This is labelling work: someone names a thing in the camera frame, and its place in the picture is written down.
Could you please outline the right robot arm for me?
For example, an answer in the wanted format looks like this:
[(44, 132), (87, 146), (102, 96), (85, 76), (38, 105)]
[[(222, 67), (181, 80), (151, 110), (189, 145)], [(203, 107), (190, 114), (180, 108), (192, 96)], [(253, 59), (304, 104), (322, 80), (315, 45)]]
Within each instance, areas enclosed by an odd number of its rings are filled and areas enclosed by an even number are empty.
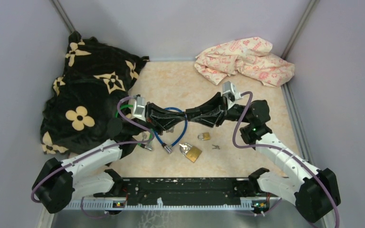
[(300, 158), (286, 147), (267, 126), (269, 105), (265, 100), (253, 100), (253, 93), (216, 95), (196, 108), (185, 111), (189, 122), (220, 126), (225, 120), (235, 122), (232, 144), (238, 149), (254, 149), (266, 156), (285, 177), (263, 170), (250, 178), (249, 191), (255, 196), (272, 193), (295, 206), (301, 216), (314, 224), (333, 212), (335, 227), (340, 226), (338, 206), (341, 203), (335, 173), (324, 170)]

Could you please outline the large brass padlock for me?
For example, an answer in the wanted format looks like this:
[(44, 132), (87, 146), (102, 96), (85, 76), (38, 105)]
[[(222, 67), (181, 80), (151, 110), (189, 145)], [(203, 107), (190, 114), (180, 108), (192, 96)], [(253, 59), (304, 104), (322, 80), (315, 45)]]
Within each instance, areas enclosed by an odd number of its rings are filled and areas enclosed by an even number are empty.
[(187, 156), (185, 156), (185, 158), (187, 158), (188, 160), (190, 160), (191, 162), (196, 162), (197, 159), (199, 158), (199, 156), (202, 153), (202, 150), (200, 150), (199, 148), (197, 148), (196, 146), (190, 145), (192, 148), (189, 151), (189, 153), (187, 154)]

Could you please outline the small brass padlock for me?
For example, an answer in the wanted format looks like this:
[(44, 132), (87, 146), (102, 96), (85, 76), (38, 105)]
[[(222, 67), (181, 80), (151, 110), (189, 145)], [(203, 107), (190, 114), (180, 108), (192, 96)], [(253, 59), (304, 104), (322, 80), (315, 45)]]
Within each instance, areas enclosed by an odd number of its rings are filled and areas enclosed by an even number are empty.
[(197, 136), (197, 138), (201, 141), (207, 141), (211, 139), (211, 135), (209, 132), (201, 133)]

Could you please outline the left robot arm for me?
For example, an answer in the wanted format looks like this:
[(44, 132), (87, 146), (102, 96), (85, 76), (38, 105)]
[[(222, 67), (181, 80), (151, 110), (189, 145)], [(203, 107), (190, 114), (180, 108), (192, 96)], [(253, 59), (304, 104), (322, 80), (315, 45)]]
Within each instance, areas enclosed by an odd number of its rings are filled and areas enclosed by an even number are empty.
[(120, 160), (130, 154), (138, 144), (133, 135), (150, 132), (161, 134), (180, 122), (188, 126), (188, 115), (181, 109), (168, 107), (162, 109), (149, 103), (146, 106), (133, 106), (131, 120), (117, 108), (117, 116), (107, 125), (109, 137), (98, 146), (76, 157), (59, 161), (48, 160), (32, 186), (31, 199), (41, 203), (51, 213), (63, 210), (72, 200), (84, 201), (85, 197), (94, 196), (124, 197), (127, 190), (124, 179), (113, 169), (106, 169), (99, 174), (93, 172), (108, 163)]

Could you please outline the small padlock keys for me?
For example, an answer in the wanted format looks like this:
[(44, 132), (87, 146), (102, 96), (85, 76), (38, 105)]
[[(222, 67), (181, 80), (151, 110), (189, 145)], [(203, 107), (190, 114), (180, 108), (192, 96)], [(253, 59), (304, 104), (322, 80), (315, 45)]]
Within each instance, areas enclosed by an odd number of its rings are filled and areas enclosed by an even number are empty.
[(212, 145), (212, 149), (213, 150), (220, 150), (221, 148), (220, 148), (220, 146), (218, 146), (218, 145)]

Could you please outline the large padlock keys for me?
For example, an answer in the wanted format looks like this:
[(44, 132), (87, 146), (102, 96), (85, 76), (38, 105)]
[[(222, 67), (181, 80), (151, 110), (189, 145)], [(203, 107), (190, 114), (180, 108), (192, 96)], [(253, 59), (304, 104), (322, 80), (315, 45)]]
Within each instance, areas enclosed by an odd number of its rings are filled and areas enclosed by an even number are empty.
[(183, 143), (180, 144), (180, 152), (184, 155), (187, 156), (187, 154), (189, 153), (189, 151), (191, 150), (191, 146), (187, 143)]

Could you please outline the blue lock keys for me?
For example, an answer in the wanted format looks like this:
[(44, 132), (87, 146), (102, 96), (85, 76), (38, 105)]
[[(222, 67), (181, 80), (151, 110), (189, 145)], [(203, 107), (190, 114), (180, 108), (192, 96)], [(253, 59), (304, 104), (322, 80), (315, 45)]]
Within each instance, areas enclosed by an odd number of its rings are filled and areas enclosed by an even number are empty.
[(166, 130), (167, 133), (173, 133), (174, 132), (174, 126)]

